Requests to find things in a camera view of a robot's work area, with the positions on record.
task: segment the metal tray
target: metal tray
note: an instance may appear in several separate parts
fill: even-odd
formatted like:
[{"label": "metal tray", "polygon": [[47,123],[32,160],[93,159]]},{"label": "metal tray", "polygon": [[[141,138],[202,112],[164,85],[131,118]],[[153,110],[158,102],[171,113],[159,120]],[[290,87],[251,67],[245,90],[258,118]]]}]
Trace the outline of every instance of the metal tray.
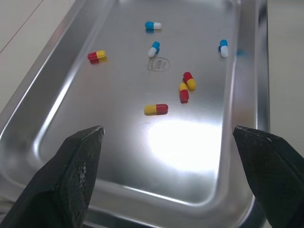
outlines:
[{"label": "metal tray", "polygon": [[[15,200],[69,135],[103,125],[86,224],[259,227],[234,125],[268,130],[267,24],[258,0],[76,0],[1,113],[0,194]],[[144,23],[163,24],[161,31]],[[221,58],[221,39],[230,55]],[[147,52],[154,41],[161,49]],[[86,55],[104,49],[107,59]],[[178,86],[190,71],[187,104]],[[149,104],[169,112],[145,116]]]}]

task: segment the red and yellow capsule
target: red and yellow capsule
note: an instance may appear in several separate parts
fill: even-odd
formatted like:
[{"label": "red and yellow capsule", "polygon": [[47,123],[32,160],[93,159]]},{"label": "red and yellow capsule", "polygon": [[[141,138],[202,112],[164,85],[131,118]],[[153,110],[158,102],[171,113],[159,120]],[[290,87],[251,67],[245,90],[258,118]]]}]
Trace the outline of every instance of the red and yellow capsule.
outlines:
[{"label": "red and yellow capsule", "polygon": [[189,93],[187,90],[187,85],[185,83],[180,84],[180,102],[187,103],[189,100]]},{"label": "red and yellow capsule", "polygon": [[91,60],[95,60],[95,59],[99,59],[99,58],[104,58],[106,57],[105,55],[105,51],[101,50],[101,51],[96,51],[93,53],[90,53],[87,55],[87,58],[91,61]]},{"label": "red and yellow capsule", "polygon": [[168,105],[167,104],[152,104],[145,106],[144,114],[145,115],[162,115],[168,112]]},{"label": "red and yellow capsule", "polygon": [[184,79],[187,82],[187,85],[189,86],[189,89],[193,90],[196,87],[196,83],[192,77],[192,75],[190,74],[190,72],[186,72],[184,74]]}]

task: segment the blue and white capsule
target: blue and white capsule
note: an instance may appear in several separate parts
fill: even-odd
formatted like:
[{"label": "blue and white capsule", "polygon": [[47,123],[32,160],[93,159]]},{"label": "blue and white capsule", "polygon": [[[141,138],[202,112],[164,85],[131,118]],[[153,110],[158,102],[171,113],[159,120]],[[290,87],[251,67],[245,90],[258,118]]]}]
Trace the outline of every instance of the blue and white capsule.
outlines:
[{"label": "blue and white capsule", "polygon": [[223,57],[228,56],[228,43],[225,39],[220,41],[220,53]]},{"label": "blue and white capsule", "polygon": [[162,24],[158,23],[158,22],[153,22],[153,21],[147,21],[145,23],[145,27],[147,29],[161,29],[162,28]]},{"label": "blue and white capsule", "polygon": [[150,50],[148,51],[148,56],[153,57],[155,53],[160,49],[160,44],[159,42],[154,42]]}]

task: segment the white tile floor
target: white tile floor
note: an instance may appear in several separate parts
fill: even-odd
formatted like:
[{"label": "white tile floor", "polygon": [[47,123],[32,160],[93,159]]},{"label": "white tile floor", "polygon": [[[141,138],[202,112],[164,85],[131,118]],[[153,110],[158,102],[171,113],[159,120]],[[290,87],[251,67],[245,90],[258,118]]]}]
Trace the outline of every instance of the white tile floor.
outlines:
[{"label": "white tile floor", "polygon": [[[0,111],[74,1],[0,0]],[[1,14],[5,8],[9,13]]]},{"label": "white tile floor", "polygon": [[[74,1],[0,0],[0,111]],[[304,2],[269,0],[268,10],[271,132],[304,156]]]}]

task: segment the capsule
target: capsule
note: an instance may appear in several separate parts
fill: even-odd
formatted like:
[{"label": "capsule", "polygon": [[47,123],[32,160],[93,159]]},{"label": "capsule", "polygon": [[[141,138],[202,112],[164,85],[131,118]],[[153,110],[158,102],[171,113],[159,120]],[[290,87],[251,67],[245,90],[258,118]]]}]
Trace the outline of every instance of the capsule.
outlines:
[{"label": "capsule", "polygon": [[220,41],[220,53],[223,57],[228,56],[228,43],[225,39]]},{"label": "capsule", "polygon": [[150,50],[148,51],[148,56],[153,57],[155,53],[160,49],[159,42],[154,42]]},{"label": "capsule", "polygon": [[162,28],[162,24],[158,23],[158,22],[153,22],[153,21],[147,21],[145,23],[145,27],[147,29],[161,29]]},{"label": "capsule", "polygon": [[93,52],[93,53],[90,53],[87,55],[87,58],[89,60],[95,60],[95,59],[104,58],[104,57],[106,57],[106,55],[105,55],[105,51],[103,51],[103,50],[96,51],[96,52]]},{"label": "capsule", "polygon": [[152,104],[145,106],[144,113],[145,115],[162,115],[168,112],[168,105],[166,104]]},{"label": "capsule", "polygon": [[186,73],[184,74],[184,79],[185,79],[185,81],[186,81],[186,83],[187,83],[189,89],[191,89],[191,90],[195,89],[196,83],[195,83],[195,81],[194,81],[192,75],[190,74],[190,72],[186,72]]},{"label": "capsule", "polygon": [[185,83],[180,84],[180,102],[187,103],[189,100],[189,93],[187,90],[187,85]]}]

